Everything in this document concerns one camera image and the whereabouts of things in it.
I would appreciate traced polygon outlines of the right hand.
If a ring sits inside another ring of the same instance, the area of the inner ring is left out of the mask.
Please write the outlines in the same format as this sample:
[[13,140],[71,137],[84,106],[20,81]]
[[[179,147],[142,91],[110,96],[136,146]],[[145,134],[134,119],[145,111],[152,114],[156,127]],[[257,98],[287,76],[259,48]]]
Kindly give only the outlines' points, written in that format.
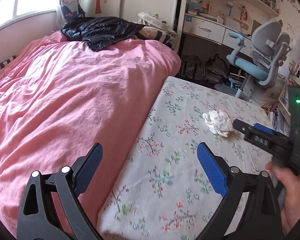
[[286,196],[281,210],[283,233],[288,234],[300,219],[300,175],[296,176],[289,168],[272,167],[267,163],[266,170],[272,170],[274,175],[284,185]]

